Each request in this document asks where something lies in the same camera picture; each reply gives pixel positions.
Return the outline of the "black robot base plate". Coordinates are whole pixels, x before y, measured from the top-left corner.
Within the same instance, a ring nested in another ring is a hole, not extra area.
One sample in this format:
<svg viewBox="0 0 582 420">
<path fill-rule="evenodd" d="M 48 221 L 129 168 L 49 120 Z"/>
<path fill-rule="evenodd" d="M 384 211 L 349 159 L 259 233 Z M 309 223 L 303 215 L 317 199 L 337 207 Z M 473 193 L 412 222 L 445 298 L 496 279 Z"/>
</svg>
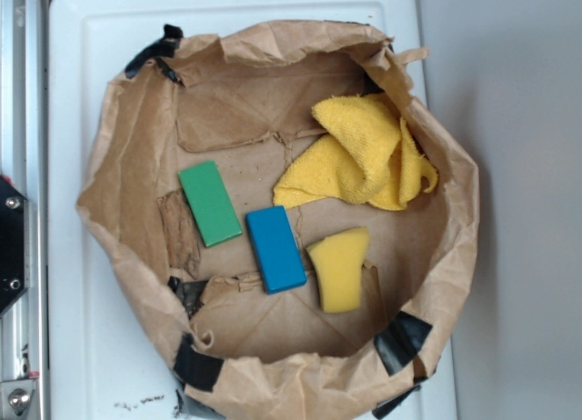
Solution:
<svg viewBox="0 0 582 420">
<path fill-rule="evenodd" d="M 25 280 L 26 198 L 1 176 L 1 317 L 26 290 Z"/>
</svg>

